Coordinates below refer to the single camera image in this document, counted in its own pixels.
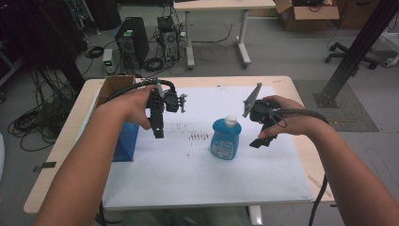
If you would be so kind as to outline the black metal column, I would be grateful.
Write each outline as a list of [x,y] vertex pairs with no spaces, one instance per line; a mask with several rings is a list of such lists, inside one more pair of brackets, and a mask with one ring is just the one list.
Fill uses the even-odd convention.
[[338,68],[319,93],[313,97],[320,107],[334,107],[335,98],[348,79],[358,71],[361,60],[378,40],[395,14],[399,0],[380,0],[375,10],[349,47]]

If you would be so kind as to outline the small grey power supply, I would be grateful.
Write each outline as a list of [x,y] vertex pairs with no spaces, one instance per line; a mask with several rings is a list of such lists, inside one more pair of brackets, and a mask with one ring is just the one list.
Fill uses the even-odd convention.
[[113,50],[106,48],[103,54],[103,65],[108,74],[111,74],[115,70],[115,62],[113,59]]

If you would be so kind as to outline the person's left hand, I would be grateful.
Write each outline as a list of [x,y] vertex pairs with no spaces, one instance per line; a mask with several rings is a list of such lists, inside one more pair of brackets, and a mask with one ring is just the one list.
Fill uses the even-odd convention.
[[147,118],[145,109],[153,89],[155,89],[155,85],[131,90],[108,103],[121,116],[122,121],[135,123],[149,130],[151,123]]

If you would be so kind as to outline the white device on floor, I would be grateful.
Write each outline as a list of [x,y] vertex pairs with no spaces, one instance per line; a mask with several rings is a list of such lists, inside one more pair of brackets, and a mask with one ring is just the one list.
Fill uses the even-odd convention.
[[398,62],[399,62],[399,54],[397,54],[397,55],[394,56],[394,57],[388,57],[388,58],[382,63],[382,65],[383,65],[385,68],[389,68],[389,67],[391,67],[391,66],[397,64]]

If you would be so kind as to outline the blue bottle with white cap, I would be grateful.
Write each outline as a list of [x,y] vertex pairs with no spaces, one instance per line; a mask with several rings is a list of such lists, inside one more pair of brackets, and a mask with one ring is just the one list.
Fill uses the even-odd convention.
[[223,160],[233,160],[239,144],[242,127],[235,116],[218,119],[213,124],[214,134],[211,140],[211,153]]

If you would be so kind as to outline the closed brown cardboard box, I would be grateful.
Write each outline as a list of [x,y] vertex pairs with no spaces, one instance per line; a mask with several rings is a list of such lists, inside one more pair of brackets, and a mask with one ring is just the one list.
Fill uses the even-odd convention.
[[380,0],[332,0],[339,11],[333,24],[339,29],[362,29]]

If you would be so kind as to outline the person's grey pants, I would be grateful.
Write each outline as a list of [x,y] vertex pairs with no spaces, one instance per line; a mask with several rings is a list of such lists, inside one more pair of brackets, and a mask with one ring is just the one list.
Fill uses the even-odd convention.
[[[202,226],[252,226],[245,207],[217,207],[199,210]],[[183,212],[173,210],[127,211],[121,226],[200,226]]]

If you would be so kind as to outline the black curtain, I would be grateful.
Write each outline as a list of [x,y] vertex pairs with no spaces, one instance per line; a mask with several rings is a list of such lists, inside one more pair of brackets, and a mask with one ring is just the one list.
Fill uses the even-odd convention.
[[0,35],[15,41],[39,71],[61,70],[81,91],[85,79],[75,60],[88,45],[63,0],[0,0]]

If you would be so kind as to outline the grey floor mat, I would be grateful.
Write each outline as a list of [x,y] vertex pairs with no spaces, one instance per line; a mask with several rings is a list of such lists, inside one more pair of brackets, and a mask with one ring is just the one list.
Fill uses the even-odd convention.
[[313,94],[322,91],[327,80],[295,80],[294,85],[305,107],[322,114],[337,132],[378,132],[373,120],[349,85],[335,98],[334,107],[320,107]]

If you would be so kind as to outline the black tape strip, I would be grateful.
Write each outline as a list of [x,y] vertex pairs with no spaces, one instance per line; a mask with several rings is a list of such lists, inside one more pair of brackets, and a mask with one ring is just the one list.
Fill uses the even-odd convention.
[[43,169],[52,169],[56,166],[56,162],[43,162],[39,166],[35,166],[34,172],[40,173]]

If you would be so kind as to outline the open brown cardboard box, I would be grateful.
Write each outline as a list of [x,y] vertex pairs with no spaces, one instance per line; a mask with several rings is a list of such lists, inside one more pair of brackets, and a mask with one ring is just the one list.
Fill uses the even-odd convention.
[[285,31],[322,31],[340,18],[332,0],[274,0],[278,20]]

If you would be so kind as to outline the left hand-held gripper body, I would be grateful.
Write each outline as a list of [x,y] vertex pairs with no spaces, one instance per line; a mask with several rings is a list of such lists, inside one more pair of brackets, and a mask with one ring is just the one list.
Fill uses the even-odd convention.
[[164,110],[174,113],[178,110],[181,110],[182,113],[185,112],[184,104],[187,95],[178,95],[172,82],[152,79],[150,80],[150,85],[156,86],[156,88],[151,91],[150,98],[147,102],[147,108],[150,110],[152,116],[163,114]]

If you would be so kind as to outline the person's right hand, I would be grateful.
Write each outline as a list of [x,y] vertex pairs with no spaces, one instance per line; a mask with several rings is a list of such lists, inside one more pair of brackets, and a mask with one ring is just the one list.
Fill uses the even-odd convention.
[[[304,109],[304,106],[300,103],[281,97],[278,95],[264,97],[267,101],[275,101],[283,109]],[[323,131],[329,127],[327,123],[317,118],[304,115],[288,115],[283,117],[287,123],[286,127],[280,127],[273,125],[269,128],[262,130],[258,135],[258,138],[273,137],[278,134],[290,134],[290,135],[305,135],[309,138],[318,137]]]

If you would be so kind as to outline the black computer tower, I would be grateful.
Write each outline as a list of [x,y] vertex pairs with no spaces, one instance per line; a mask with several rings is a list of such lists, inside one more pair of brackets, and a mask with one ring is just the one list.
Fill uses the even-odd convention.
[[149,52],[149,42],[141,17],[127,17],[120,26],[115,41],[123,57],[141,69]]

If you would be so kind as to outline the blue cardboard box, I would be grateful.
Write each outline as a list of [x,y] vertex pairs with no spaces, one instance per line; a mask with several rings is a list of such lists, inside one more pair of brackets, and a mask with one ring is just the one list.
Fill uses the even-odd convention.
[[[105,103],[106,99],[117,91],[131,87],[135,83],[131,75],[109,76],[104,80],[95,101],[95,107]],[[139,126],[125,122],[121,129],[113,155],[114,162],[130,162],[134,158]]]

